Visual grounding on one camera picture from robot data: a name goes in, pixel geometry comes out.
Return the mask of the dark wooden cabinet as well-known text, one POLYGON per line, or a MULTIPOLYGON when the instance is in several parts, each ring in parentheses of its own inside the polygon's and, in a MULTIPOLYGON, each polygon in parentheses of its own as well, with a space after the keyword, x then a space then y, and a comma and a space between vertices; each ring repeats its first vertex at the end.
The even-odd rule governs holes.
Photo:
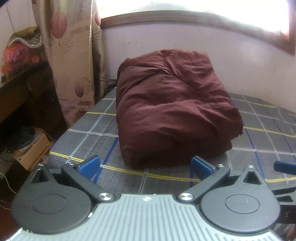
POLYGON ((67 130, 48 61, 1 83, 1 149, 27 126, 55 140, 67 130))

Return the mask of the brown wooden window frame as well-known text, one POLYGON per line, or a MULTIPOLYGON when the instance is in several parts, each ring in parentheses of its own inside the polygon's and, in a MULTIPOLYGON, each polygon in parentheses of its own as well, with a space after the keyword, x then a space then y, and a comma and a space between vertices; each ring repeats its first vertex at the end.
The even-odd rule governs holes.
POLYGON ((148 23, 182 23, 224 29, 259 39, 292 56, 295 55, 295 18, 292 18, 288 37, 284 37, 283 34, 277 35, 258 27, 236 23, 219 15, 193 11, 141 11, 110 16, 101 20, 101 27, 107 29, 124 25, 148 23))

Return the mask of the grey plaid bed sheet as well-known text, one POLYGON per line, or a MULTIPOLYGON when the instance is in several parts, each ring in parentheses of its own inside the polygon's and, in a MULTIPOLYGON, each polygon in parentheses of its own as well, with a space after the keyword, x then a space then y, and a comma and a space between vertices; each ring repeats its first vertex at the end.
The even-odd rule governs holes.
MULTIPOLYGON (((295 176, 276 172, 274 162, 295 162, 295 113, 258 98, 231 94, 243 118, 244 131, 232 149, 211 160, 233 171, 254 165, 271 186, 295 183, 295 176)), ((120 154, 115 91, 84 114, 53 145, 48 167, 78 164, 98 156, 100 167, 92 180, 115 196, 122 193, 179 194, 198 182, 190 166, 131 169, 120 154)))

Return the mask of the floral patterned curtain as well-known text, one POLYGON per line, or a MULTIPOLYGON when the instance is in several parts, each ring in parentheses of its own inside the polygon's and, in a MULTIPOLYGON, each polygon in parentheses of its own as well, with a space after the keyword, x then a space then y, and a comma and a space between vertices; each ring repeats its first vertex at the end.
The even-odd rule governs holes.
POLYGON ((105 95, 108 73, 97 3, 32 2, 67 126, 105 95))

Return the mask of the maroon garment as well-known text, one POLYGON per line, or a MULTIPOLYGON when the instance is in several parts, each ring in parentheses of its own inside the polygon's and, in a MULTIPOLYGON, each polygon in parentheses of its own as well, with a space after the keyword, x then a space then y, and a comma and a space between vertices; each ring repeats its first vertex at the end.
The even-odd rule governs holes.
POLYGON ((217 157, 243 133, 243 120, 209 56, 178 49, 121 63, 116 121, 121 156, 130 168, 187 165, 217 157))

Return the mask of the colourful bag on shelf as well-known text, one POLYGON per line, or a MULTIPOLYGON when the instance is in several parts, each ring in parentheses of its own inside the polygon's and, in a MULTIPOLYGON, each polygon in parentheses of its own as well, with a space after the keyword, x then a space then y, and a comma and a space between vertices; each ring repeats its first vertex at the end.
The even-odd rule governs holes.
POLYGON ((39 28, 28 27, 10 37, 1 58, 1 75, 10 79, 46 59, 39 28))

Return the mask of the cardboard box on floor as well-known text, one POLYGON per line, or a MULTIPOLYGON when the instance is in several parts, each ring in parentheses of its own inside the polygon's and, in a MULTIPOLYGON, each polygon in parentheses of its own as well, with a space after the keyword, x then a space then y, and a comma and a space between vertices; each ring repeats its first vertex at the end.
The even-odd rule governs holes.
POLYGON ((48 154, 54 139, 43 129, 35 128, 33 140, 25 147, 15 150, 12 156, 28 171, 32 170, 48 154))

